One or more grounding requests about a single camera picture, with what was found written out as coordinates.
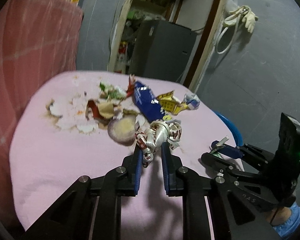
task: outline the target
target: crumpled paper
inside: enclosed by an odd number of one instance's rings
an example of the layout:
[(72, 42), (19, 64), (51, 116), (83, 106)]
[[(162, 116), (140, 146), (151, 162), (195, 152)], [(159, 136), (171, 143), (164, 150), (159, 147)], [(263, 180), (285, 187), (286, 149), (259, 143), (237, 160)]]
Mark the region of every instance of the crumpled paper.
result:
[(173, 93), (174, 91), (170, 91), (156, 97), (163, 109), (173, 115), (177, 115), (186, 109), (194, 110), (199, 107), (200, 99), (196, 94), (185, 94), (184, 99), (181, 102), (173, 95)]
[(153, 121), (144, 132), (137, 131), (135, 138), (143, 153), (143, 166), (147, 167), (153, 161), (154, 153), (161, 148), (163, 142), (168, 141), (172, 150), (179, 147), (181, 133), (179, 123), (167, 124), (164, 120)]
[(99, 87), (101, 89), (101, 98), (106, 98), (107, 100), (122, 100), (127, 97), (127, 92), (119, 86), (113, 86), (104, 82), (100, 82)]

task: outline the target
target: trash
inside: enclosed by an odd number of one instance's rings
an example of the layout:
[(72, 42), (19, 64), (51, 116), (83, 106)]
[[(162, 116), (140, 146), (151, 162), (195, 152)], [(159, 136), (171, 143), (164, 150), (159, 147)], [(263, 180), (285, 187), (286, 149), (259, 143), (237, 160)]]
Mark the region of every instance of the trash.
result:
[(106, 98), (108, 101), (111, 99), (122, 100), (127, 97), (127, 92), (119, 86), (114, 87), (113, 85), (100, 82), (99, 87), (101, 89), (100, 97)]
[(101, 130), (108, 130), (108, 125), (107, 124), (104, 124), (104, 123), (98, 123), (98, 127), (99, 129)]
[(51, 115), (58, 117), (55, 123), (61, 130), (77, 128), (79, 132), (89, 134), (98, 129), (98, 122), (93, 118), (87, 120), (86, 106), (89, 100), (85, 95), (77, 94), (71, 100), (59, 98), (52, 100), (49, 111)]
[(166, 115), (152, 90), (139, 81), (135, 82), (134, 98), (136, 106), (149, 122), (162, 120)]
[(101, 116), (101, 114), (99, 113), (98, 107), (96, 105), (96, 103), (93, 100), (89, 100), (87, 103), (87, 107), (86, 107), (86, 119), (89, 120), (89, 108), (92, 111), (93, 114), (93, 119), (103, 119), (103, 117)]
[(196, 94), (185, 94), (183, 101), (173, 96), (174, 91), (157, 96), (157, 100), (164, 110), (173, 115), (179, 114), (185, 109), (194, 110), (199, 107), (200, 100)]
[(111, 102), (100, 103), (97, 105), (100, 115), (104, 119), (111, 119), (114, 117), (114, 104)]
[(177, 148), (181, 133), (182, 128), (179, 123), (167, 124), (164, 120), (153, 121), (144, 132), (137, 131), (135, 138), (143, 153), (143, 166), (146, 168), (152, 162), (153, 154), (161, 148), (163, 142), (168, 141), (172, 150)]
[(122, 119), (113, 119), (108, 125), (109, 136), (118, 143), (129, 143), (139, 126), (135, 126), (136, 117), (129, 115)]
[(143, 115), (138, 114), (136, 117), (136, 122), (139, 122), (139, 126), (143, 126), (146, 123), (146, 119)]
[(127, 98), (133, 95), (135, 84), (136, 84), (136, 79), (135, 79), (134, 75), (130, 74), (129, 85), (128, 85), (128, 89), (127, 89)]
[(133, 110), (133, 109), (123, 109), (122, 110), (122, 113), (123, 113), (123, 117), (125, 117), (126, 115), (135, 115), (137, 116), (138, 114), (140, 114), (139, 112)]

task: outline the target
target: pink tablecloth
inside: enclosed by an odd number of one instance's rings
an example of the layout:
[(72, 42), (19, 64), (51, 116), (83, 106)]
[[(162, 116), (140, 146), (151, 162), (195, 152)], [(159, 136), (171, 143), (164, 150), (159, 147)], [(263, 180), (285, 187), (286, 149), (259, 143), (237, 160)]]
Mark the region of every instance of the pink tablecloth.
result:
[[(47, 117), (51, 99), (76, 92), (98, 94), (100, 80), (125, 88), (128, 76), (110, 72), (66, 72), (41, 87), (32, 97), (15, 131), (10, 149), (11, 179), (18, 218), (25, 229), (81, 175), (105, 175), (120, 166), (134, 146), (122, 146), (109, 138), (107, 131), (89, 135), (77, 130), (58, 130)], [(180, 84), (140, 78), (155, 95), (175, 90), (182, 99), (189, 90)], [(173, 151), (183, 165), (207, 176), (199, 163), (214, 140), (228, 135), (229, 129), (203, 103), (199, 109), (182, 111), (180, 147)], [(166, 196), (160, 157), (143, 170), (138, 196), (122, 200), (122, 239), (182, 239), (182, 198)]]

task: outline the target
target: white cable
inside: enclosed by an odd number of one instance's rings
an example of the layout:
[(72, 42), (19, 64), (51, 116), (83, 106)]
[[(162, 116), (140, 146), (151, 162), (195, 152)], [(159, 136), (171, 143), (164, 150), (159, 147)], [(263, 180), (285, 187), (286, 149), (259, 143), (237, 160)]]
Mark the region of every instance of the white cable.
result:
[(222, 31), (222, 33), (219, 35), (219, 37), (217, 39), (216, 47), (215, 47), (215, 51), (219, 55), (226, 53), (230, 49), (230, 47), (232, 46), (232, 42), (233, 42), (234, 37), (235, 37), (235, 35), (237, 33), (237, 30), (238, 30), (238, 25), (239, 25), (240, 19), (241, 19), (241, 13), (237, 17), (237, 21), (236, 21), (235, 27), (234, 27), (234, 33), (233, 33), (233, 36), (231, 38), (231, 41), (230, 41), (229, 45), (223, 51), (221, 51), (221, 52), (218, 51), (219, 41), (221, 40), (222, 36), (226, 33), (226, 31), (228, 30), (229, 27), (224, 28), (224, 30)]

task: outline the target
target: wooden door frame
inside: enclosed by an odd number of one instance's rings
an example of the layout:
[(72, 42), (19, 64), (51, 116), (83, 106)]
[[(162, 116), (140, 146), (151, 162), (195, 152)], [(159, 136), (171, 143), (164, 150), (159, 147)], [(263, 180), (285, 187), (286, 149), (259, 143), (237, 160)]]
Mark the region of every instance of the wooden door frame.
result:
[(124, 0), (123, 5), (122, 5), (122, 10), (120, 12), (118, 22), (115, 26), (114, 29), (114, 38), (112, 40), (111, 44), (111, 52), (110, 52), (110, 57), (109, 57), (109, 63), (107, 70), (113, 72), (114, 71), (114, 66), (117, 61), (117, 54), (118, 54), (118, 49), (121, 41), (121, 36), (123, 33), (124, 25), (127, 20), (128, 12), (131, 7), (132, 0)]
[(223, 11), (226, 5), (226, 0), (213, 0), (210, 13), (203, 29), (199, 45), (194, 54), (194, 58), (188, 70), (187, 76), (183, 85), (192, 92), (195, 92), (200, 78), (204, 75), (208, 67), (208, 58), (214, 48), (213, 38), (218, 30), (218, 27), (223, 19)]

